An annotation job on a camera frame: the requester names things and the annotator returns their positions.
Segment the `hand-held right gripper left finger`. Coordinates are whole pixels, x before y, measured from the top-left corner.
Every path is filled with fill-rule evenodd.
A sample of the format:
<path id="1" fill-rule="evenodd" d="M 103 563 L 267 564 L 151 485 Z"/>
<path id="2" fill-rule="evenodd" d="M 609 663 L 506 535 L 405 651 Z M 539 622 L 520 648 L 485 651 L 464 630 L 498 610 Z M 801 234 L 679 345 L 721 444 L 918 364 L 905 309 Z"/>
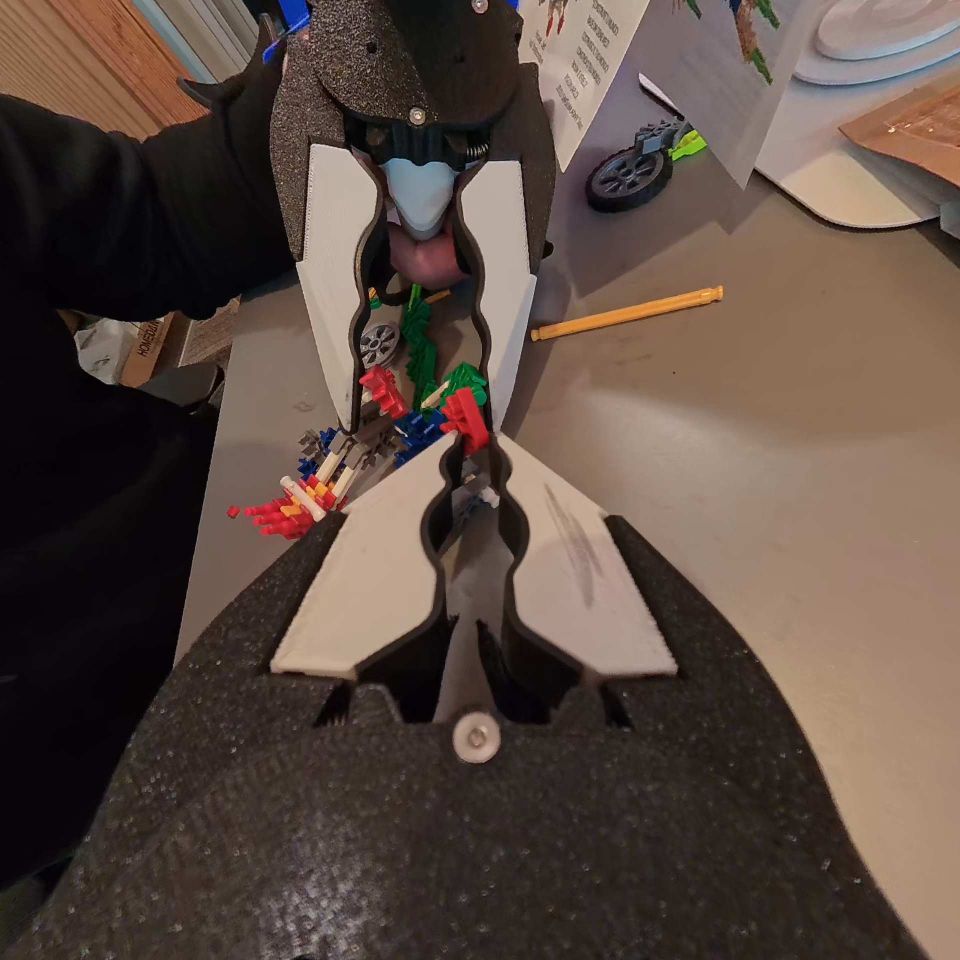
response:
<path id="1" fill-rule="evenodd" d="M 439 548 L 460 480 L 461 435 L 446 434 L 346 508 L 272 673 L 379 684 L 405 720 L 434 718 L 452 632 Z"/>

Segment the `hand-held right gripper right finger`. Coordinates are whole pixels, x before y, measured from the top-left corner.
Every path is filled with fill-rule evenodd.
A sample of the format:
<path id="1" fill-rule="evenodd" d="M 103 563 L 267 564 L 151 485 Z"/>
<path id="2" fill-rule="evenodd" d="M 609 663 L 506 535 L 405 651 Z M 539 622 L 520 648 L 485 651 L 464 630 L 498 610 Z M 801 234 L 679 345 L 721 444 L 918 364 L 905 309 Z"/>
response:
<path id="1" fill-rule="evenodd" d="M 614 537 L 617 517 L 503 434 L 490 467 L 511 557 L 500 636 L 509 678 L 555 709 L 583 684 L 676 676 Z"/>

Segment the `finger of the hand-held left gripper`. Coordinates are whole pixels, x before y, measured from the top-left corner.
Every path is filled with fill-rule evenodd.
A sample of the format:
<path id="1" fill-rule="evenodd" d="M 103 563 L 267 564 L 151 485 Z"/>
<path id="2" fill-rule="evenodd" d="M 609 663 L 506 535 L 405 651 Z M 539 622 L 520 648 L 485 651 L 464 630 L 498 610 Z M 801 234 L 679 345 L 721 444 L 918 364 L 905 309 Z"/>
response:
<path id="1" fill-rule="evenodd" d="M 475 283 L 491 425 L 501 429 L 516 385 L 537 279 L 531 267 L 522 164 L 487 160 L 458 186 L 454 224 Z"/>
<path id="2" fill-rule="evenodd" d="M 296 271 L 325 383 L 346 434 L 358 429 L 361 403 L 355 333 L 369 314 L 362 259 L 382 214 L 378 180 L 351 150 L 311 146 Z"/>

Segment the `blue and green toy model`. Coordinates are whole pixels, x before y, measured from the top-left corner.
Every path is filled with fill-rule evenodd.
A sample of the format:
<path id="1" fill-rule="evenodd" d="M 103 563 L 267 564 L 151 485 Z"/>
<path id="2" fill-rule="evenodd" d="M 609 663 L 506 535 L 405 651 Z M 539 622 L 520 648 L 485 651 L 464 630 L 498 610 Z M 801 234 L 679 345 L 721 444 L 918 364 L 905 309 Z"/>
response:
<path id="1" fill-rule="evenodd" d="M 487 382 L 469 363 L 461 363 L 439 380 L 435 378 L 437 347 L 428 334 L 430 319 L 431 306 L 424 299 L 421 286 L 415 284 L 400 324 L 409 347 L 406 374 L 413 386 L 413 397 L 410 413 L 394 422 L 395 432 L 405 446 L 393 458 L 398 469 L 452 432 L 444 433 L 440 428 L 445 422 L 441 408 L 449 395 L 462 387 L 470 388 L 482 413 L 487 401 Z"/>

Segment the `person's left hand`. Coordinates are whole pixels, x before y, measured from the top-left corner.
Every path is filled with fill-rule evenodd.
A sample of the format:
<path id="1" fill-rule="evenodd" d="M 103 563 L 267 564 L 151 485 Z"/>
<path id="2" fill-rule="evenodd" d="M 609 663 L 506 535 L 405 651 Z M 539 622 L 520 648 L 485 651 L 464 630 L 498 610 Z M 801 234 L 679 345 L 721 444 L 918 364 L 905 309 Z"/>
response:
<path id="1" fill-rule="evenodd" d="M 186 175 L 192 222 L 188 262 L 202 281 L 212 282 L 213 306 L 252 291 L 294 267 L 270 155 L 274 102 L 289 62 L 289 46 L 306 46 L 304 30 L 264 62 L 260 49 L 244 71 L 211 93 L 210 114 L 191 126 L 198 146 L 178 149 L 176 158 L 199 162 Z"/>

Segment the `grey wheel hub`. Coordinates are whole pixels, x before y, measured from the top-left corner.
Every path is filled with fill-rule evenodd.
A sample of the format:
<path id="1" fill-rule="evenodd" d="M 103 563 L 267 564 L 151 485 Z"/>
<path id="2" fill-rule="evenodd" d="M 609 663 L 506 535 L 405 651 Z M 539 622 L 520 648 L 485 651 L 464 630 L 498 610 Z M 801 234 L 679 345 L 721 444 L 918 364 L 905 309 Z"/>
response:
<path id="1" fill-rule="evenodd" d="M 375 366 L 387 369 L 394 362 L 402 344 L 400 327 L 389 320 L 371 323 L 362 333 L 360 354 L 365 371 Z"/>

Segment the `toy wheel assembly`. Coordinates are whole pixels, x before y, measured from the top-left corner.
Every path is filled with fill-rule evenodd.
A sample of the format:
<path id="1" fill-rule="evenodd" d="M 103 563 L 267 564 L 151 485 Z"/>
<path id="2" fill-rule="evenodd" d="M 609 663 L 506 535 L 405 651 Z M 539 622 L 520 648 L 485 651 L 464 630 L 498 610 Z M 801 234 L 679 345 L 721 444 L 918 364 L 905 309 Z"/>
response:
<path id="1" fill-rule="evenodd" d="M 587 177 L 587 204 L 601 213 L 634 210 L 669 184 L 674 162 L 707 148 L 699 131 L 684 119 L 642 126 L 629 148 L 606 157 Z"/>

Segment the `long yellow rod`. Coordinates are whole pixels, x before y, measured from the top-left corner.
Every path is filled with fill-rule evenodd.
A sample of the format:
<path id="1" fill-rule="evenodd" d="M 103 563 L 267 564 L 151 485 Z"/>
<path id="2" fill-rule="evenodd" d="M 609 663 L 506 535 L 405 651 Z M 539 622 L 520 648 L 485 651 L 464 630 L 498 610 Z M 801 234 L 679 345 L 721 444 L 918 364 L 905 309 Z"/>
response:
<path id="1" fill-rule="evenodd" d="M 698 306 L 707 306 L 723 300 L 724 287 L 705 288 L 678 294 L 634 306 L 624 307 L 582 318 L 546 324 L 530 331 L 533 342 L 592 331 L 674 313 Z"/>

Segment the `blue and grey connector stack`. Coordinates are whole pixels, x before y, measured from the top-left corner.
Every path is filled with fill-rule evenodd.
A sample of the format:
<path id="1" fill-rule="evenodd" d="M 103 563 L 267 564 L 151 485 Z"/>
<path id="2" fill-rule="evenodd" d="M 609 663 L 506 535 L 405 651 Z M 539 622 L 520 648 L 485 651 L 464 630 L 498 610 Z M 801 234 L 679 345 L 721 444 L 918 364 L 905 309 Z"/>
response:
<path id="1" fill-rule="evenodd" d="M 338 427 L 330 427 L 319 432 L 307 429 L 301 435 L 297 441 L 300 449 L 297 472 L 304 481 L 309 476 L 317 474 L 330 453 L 330 444 L 340 432 Z"/>

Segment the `white instruction booklet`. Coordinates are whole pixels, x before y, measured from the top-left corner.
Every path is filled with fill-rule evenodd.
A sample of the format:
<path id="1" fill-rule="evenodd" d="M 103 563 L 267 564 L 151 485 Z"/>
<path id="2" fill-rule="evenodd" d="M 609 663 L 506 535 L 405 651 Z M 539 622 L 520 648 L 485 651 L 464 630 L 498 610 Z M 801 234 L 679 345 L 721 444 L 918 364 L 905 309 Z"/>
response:
<path id="1" fill-rule="evenodd" d="M 747 186 L 820 9 L 814 1 L 519 2 L 519 57 L 537 66 L 560 169 L 630 66 Z"/>

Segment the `cardboard box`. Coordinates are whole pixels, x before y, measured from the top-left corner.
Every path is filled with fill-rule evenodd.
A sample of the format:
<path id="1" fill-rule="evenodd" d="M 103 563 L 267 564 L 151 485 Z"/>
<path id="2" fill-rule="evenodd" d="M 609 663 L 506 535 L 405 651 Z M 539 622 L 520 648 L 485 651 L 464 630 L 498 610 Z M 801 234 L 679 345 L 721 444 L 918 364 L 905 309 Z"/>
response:
<path id="1" fill-rule="evenodd" d="M 149 379 L 182 364 L 192 321 L 181 311 L 138 324 L 119 383 L 139 388 Z"/>

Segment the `white plastic bag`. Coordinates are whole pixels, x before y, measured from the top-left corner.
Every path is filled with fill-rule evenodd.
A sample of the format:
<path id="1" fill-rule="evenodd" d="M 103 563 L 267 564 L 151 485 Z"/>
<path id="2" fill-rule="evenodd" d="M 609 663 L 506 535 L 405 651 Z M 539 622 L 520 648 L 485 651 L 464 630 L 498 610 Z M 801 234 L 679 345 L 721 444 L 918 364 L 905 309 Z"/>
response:
<path id="1" fill-rule="evenodd" d="M 74 339 L 80 368 L 102 383 L 120 384 L 142 327 L 142 323 L 99 318 L 78 330 Z"/>

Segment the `person's black clothed body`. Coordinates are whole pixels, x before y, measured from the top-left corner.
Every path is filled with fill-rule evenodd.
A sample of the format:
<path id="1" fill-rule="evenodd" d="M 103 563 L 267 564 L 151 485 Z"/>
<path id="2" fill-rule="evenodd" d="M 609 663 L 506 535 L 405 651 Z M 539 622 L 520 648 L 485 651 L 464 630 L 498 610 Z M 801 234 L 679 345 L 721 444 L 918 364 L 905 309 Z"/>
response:
<path id="1" fill-rule="evenodd" d="M 172 667 L 216 421 L 2 308 L 2 887 L 63 859 Z"/>

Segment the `white and pale blue stand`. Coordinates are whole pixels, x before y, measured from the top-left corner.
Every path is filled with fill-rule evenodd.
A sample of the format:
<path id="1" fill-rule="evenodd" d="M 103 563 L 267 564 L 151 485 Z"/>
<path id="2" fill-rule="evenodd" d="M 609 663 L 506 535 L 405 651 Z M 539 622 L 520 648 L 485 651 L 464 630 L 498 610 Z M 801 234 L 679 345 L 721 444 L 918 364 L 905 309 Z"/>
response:
<path id="1" fill-rule="evenodd" d="M 754 169 L 822 220 L 892 230 L 936 220 L 958 237 L 958 187 L 859 146 L 841 128 L 958 77 L 959 3 L 821 2 Z"/>

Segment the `brown toy parts bag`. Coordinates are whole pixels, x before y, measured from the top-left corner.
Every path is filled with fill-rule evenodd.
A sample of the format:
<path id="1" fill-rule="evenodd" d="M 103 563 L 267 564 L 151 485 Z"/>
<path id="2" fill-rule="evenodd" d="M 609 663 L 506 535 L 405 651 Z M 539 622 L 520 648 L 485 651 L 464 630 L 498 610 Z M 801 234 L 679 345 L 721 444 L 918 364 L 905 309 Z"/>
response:
<path id="1" fill-rule="evenodd" d="M 885 102 L 839 126 L 851 143 L 959 186 L 959 72 Z"/>

